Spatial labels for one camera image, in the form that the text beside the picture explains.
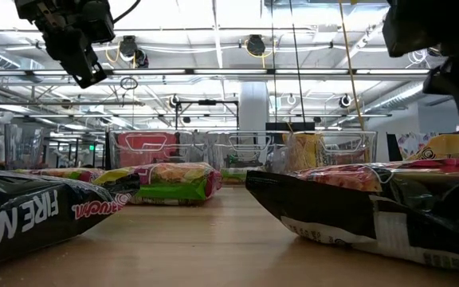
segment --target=plastic storage bin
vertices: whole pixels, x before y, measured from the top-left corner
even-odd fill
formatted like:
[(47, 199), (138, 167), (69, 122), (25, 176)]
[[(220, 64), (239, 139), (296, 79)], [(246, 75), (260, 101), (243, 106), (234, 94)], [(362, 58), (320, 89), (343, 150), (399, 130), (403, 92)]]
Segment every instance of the plastic storage bin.
[(5, 169), (35, 169), (41, 166), (44, 151), (43, 128), (5, 125)]
[(222, 173), (225, 184), (242, 185), (247, 171), (283, 173), (289, 132), (207, 132), (206, 161)]
[(202, 149), (194, 146), (194, 135), (187, 131), (109, 132), (111, 168), (151, 163), (198, 163)]
[(376, 132), (295, 132), (288, 140), (286, 170), (373, 163), (376, 140)]

